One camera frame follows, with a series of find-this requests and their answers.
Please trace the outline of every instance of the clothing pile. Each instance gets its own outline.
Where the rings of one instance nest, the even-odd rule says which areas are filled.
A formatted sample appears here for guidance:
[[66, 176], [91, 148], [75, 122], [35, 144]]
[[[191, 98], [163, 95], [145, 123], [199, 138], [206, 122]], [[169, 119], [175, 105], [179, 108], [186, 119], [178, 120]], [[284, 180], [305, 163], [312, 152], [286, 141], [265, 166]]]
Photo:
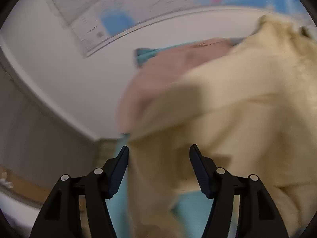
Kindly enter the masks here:
[[199, 191], [192, 144], [235, 176], [257, 174], [290, 236], [315, 214], [317, 44], [289, 23], [264, 16], [259, 25], [236, 46], [210, 39], [146, 51], [118, 108], [130, 133], [132, 237], [186, 237], [172, 209]]

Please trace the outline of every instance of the clothing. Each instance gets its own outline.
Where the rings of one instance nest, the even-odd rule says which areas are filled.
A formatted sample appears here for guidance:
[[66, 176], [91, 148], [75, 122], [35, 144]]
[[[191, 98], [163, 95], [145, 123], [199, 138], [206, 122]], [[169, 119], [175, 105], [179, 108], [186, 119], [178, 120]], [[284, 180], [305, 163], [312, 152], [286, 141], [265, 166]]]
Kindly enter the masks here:
[[146, 107], [174, 81], [193, 69], [220, 56], [226, 55], [231, 45], [225, 39], [210, 39], [176, 46], [168, 50], [147, 52], [142, 68], [127, 87], [118, 107], [118, 126], [121, 133], [130, 133]]
[[307, 225], [317, 209], [316, 69], [317, 45], [264, 17], [228, 55], [169, 85], [128, 142], [132, 237], [183, 237], [171, 209], [179, 194], [199, 190], [194, 143], [233, 175], [257, 174], [290, 235]]

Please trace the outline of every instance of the pink garment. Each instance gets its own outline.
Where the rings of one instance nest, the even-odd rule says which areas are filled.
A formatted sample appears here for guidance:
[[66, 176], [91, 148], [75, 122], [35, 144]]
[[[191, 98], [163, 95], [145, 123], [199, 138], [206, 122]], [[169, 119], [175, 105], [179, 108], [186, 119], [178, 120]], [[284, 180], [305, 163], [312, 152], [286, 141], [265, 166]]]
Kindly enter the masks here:
[[231, 45], [225, 39], [210, 39], [159, 52], [142, 65], [125, 90], [118, 107], [119, 131], [130, 133], [145, 108], [171, 83], [190, 69], [226, 55]]

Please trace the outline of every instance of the map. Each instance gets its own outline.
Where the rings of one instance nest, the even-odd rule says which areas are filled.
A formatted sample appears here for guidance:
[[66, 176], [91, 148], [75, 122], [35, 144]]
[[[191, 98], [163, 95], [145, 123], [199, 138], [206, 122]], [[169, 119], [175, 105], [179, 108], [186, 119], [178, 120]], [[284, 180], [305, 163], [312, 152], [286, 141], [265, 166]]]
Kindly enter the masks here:
[[111, 38], [158, 16], [204, 6], [238, 5], [267, 8], [306, 22], [311, 19], [299, 0], [52, 0], [77, 36], [82, 53], [91, 55]]

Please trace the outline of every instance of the white surface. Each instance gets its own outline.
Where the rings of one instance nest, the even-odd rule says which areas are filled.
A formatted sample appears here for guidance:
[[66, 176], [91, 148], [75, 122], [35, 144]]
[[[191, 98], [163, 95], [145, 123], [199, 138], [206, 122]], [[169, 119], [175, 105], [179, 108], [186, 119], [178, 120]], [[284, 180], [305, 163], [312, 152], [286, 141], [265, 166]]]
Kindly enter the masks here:
[[245, 37], [268, 13], [220, 7], [177, 12], [129, 29], [83, 59], [47, 0], [20, 0], [0, 31], [0, 46], [25, 83], [63, 119], [93, 139], [117, 138], [116, 107], [137, 71], [134, 49]]
[[0, 208], [12, 218], [22, 235], [29, 236], [40, 210], [27, 206], [0, 192]]

